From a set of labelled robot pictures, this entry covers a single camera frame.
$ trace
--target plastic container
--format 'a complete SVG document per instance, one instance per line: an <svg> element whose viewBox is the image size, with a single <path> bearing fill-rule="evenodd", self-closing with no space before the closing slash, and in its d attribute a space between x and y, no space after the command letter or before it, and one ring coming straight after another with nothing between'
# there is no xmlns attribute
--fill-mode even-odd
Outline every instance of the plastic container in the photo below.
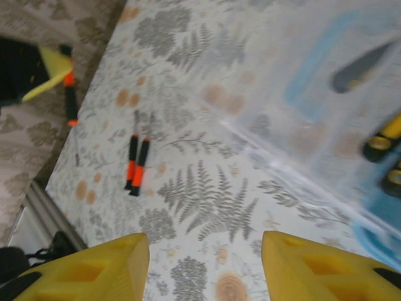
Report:
<svg viewBox="0 0 401 301"><path fill-rule="evenodd" d="M401 223L388 218L401 214L401 201L379 201L388 163L368 162L360 150L401 107L400 5L240 7L186 83L189 97L214 113L231 145L259 168L309 205L344 210L385 245L401 240ZM401 254L400 245L391 247Z"/></svg>

